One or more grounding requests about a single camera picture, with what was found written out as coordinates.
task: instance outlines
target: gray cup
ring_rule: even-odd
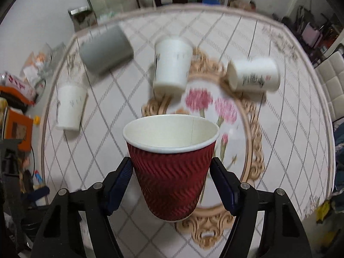
[[[80,47],[80,58],[94,74],[127,63],[133,57],[131,44],[118,25]]]

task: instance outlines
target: tipped over cup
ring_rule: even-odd
[[[143,117],[127,124],[123,137],[150,211],[179,221],[197,206],[219,127],[185,114]]]
[[[227,67],[228,82],[233,91],[275,92],[281,83],[276,61],[269,57],[232,59]]]

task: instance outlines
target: screw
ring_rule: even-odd
[[[281,196],[283,196],[285,194],[285,191],[282,188],[278,188],[276,190],[276,192],[277,192],[278,195],[281,195]]]
[[[63,195],[66,194],[66,193],[67,193],[67,190],[64,189],[64,188],[62,188],[62,189],[60,189],[60,190],[58,191],[58,194],[59,194],[60,196],[63,196]]]
[[[250,188],[250,185],[249,185],[247,182],[243,182],[242,184],[240,184],[240,187],[241,187],[242,189],[247,190],[247,189]]]
[[[94,189],[100,189],[102,187],[103,187],[103,184],[101,182],[96,182],[95,184],[93,184]]]

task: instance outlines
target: yellow object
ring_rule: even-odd
[[[38,115],[35,115],[33,118],[33,124],[39,125],[41,123],[41,118]]]
[[[330,201],[326,200],[321,206],[316,209],[316,222],[323,222],[326,215],[331,210]]]
[[[321,243],[322,247],[329,248],[336,234],[336,232],[328,232],[325,234]]]
[[[0,98],[0,128],[2,128],[3,115],[5,113],[5,109],[7,108],[7,106],[7,101],[4,98]]]
[[[36,184],[36,185],[33,185],[32,187],[33,187],[33,190],[37,190],[37,189],[42,188],[44,186],[45,186],[44,184]]]

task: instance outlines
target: white chair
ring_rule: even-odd
[[[344,117],[344,59],[339,51],[316,69],[329,105],[331,120]]]

